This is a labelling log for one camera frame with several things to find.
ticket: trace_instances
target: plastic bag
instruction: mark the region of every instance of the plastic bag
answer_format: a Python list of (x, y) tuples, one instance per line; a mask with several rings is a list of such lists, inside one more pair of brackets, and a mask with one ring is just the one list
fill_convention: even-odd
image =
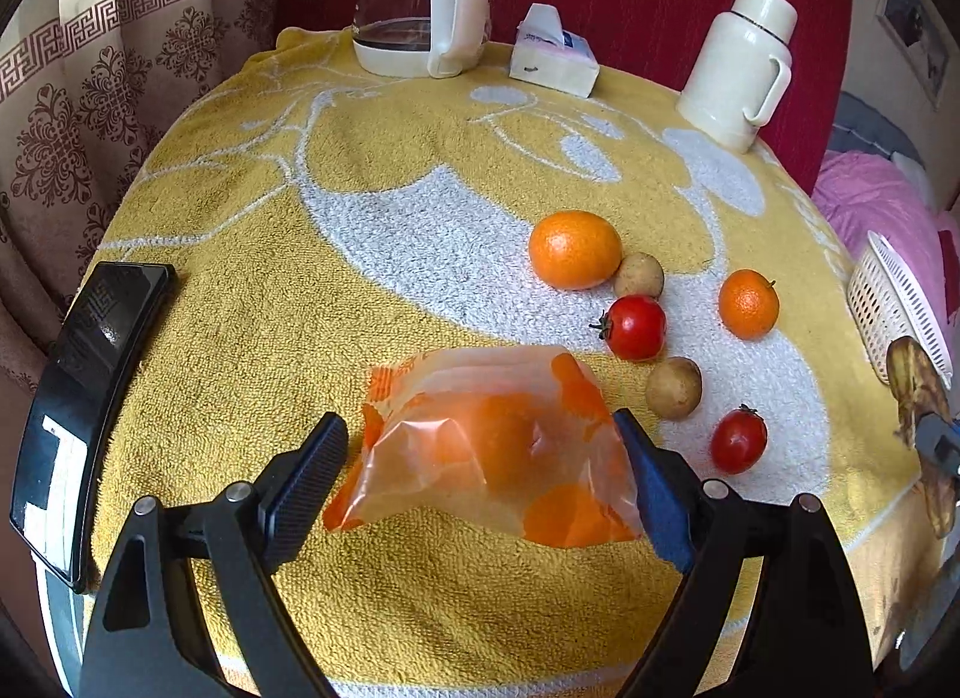
[(642, 532), (627, 451), (592, 371), (565, 348), (443, 349), (379, 367), (363, 413), (328, 530), (432, 506), (547, 546)]

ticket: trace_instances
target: dark liquid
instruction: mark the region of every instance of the dark liquid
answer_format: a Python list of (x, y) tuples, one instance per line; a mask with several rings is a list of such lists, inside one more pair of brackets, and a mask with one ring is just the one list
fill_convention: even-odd
[(429, 18), (378, 20), (370, 25), (354, 26), (353, 42), (380, 50), (430, 50)]

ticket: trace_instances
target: cherry tomato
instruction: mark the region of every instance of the cherry tomato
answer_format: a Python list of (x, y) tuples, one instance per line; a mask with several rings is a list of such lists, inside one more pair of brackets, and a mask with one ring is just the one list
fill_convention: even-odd
[(723, 473), (752, 468), (767, 447), (767, 425), (752, 408), (741, 405), (720, 420), (710, 439), (713, 464)]
[(610, 350), (621, 360), (641, 362), (656, 357), (666, 340), (666, 315), (653, 297), (626, 295), (620, 297), (600, 317), (600, 330)]

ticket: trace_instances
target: glass kettle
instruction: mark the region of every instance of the glass kettle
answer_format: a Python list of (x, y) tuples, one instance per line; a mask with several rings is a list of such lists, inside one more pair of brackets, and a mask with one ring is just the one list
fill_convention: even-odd
[(361, 66), (392, 77), (453, 77), (476, 66), (490, 0), (357, 0), (353, 46)]

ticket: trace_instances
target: potato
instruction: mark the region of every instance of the potato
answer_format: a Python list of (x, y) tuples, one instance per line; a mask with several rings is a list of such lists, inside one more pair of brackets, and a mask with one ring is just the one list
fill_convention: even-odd
[(700, 405), (703, 377), (693, 360), (668, 357), (647, 379), (647, 407), (662, 420), (685, 420)]
[(647, 295), (658, 299), (664, 293), (664, 268), (650, 254), (628, 254), (613, 280), (618, 297)]

